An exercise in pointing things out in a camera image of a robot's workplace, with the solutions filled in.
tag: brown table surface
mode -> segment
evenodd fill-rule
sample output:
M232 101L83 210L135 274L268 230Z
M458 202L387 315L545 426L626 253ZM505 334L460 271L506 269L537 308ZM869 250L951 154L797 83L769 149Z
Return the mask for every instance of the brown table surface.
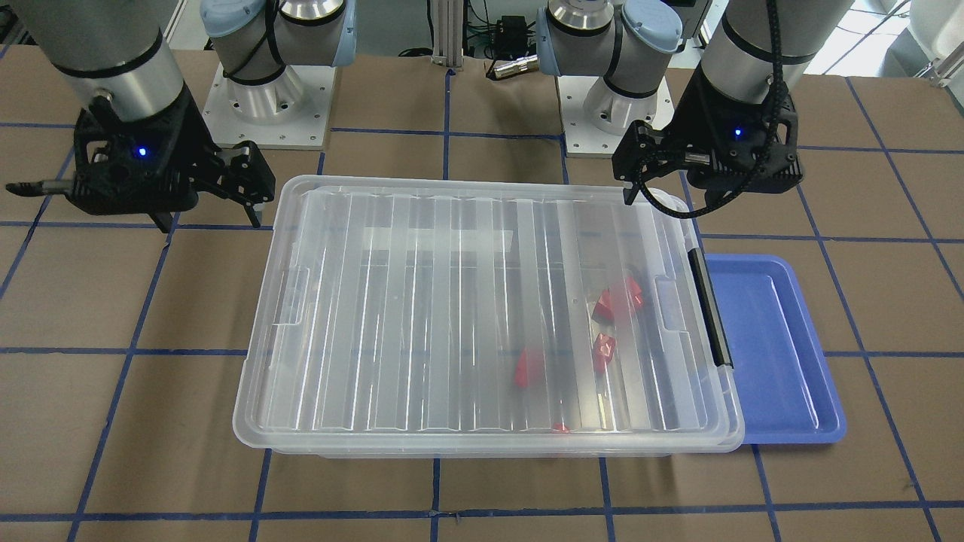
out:
M204 102L216 56L175 56ZM265 153L279 186L321 170L613 183L607 161L563 155L550 77L482 74L359 57L324 153ZM670 71L674 96L688 76ZM848 419L839 444L609 460L251 449L231 412L271 232L208 195L165 236L2 192L0 540L964 540L964 119L920 79L806 76L794 96L801 189L744 195L699 228L708 252L792 264ZM78 110L38 49L5 50L0 181L69 175ZM685 196L678 176L657 185Z

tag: blue tray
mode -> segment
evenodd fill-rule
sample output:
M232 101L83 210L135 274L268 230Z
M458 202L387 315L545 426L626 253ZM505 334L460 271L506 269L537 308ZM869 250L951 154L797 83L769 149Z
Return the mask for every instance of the blue tray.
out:
M790 265L775 256L709 255L733 357L745 444L828 444L846 419Z

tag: clear plastic lid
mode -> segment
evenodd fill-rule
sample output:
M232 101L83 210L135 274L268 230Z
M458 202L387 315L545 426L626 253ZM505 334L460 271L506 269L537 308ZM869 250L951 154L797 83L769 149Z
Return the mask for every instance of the clear plastic lid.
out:
M329 457L732 450L694 245L619 188L296 177L235 433Z

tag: white mounting plate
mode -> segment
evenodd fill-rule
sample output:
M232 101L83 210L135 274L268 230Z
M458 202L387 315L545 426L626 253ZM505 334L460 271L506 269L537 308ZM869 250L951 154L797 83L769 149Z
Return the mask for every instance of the white mounting plate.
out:
M214 143L231 147L251 140L262 149L322 149L335 94L335 69L329 66L293 66L307 88L308 98L288 122L252 124L242 119L228 99L224 69L218 65L204 103L204 122Z
M604 132L589 121L582 109L589 89L599 77L583 75L562 75L556 77L559 90L559 110L562 113L562 128L566 132L566 155L604 157L611 156L616 150L622 134L612 135ZM666 78L659 82L656 91L658 106L656 116L650 124L661 129L673 119L673 102L670 100Z

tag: box handle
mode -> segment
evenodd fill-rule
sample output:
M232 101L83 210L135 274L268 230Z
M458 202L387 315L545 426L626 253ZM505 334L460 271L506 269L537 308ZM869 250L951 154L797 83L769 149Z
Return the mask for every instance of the box handle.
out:
M695 248L689 251L689 266L693 269L696 280L696 293L700 296L700 307L703 309L703 319L707 322L707 332L710 335L710 350L716 366L733 366L730 357L730 347L723 331L723 320L716 306L716 296L713 294L713 284L710 281L710 269L703 249Z

